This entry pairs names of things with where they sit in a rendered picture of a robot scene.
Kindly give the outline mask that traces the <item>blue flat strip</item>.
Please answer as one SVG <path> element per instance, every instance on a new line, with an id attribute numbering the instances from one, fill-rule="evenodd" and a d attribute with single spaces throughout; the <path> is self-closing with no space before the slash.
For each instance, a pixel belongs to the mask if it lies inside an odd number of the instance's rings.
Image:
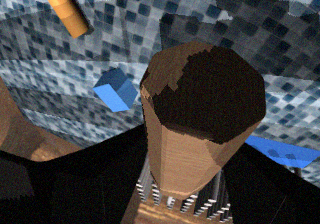
<path id="1" fill-rule="evenodd" d="M 289 165 L 289 167 L 304 168 L 309 163 L 312 163 L 316 157 L 320 156 L 320 151 L 315 149 L 301 148 L 299 145 L 291 145 L 287 143 L 279 143 L 275 140 L 263 139 L 259 136 L 249 136 L 245 143 L 256 148 L 257 151 L 265 153 L 269 159 L 275 160 L 281 165 Z"/>

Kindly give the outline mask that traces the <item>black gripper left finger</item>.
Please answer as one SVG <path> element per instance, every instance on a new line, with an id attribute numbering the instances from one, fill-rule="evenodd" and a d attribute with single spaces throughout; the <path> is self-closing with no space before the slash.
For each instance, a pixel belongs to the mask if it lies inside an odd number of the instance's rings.
<path id="1" fill-rule="evenodd" d="M 25 224 L 120 224 L 145 155 L 144 124 L 43 163 L 0 151 L 0 212 Z"/>

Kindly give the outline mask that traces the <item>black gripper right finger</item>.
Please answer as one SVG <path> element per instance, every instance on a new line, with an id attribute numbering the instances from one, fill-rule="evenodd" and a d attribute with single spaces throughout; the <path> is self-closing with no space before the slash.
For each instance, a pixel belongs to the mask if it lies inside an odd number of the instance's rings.
<path id="1" fill-rule="evenodd" d="M 245 141 L 223 169 L 233 224 L 320 224 L 320 188 Z"/>

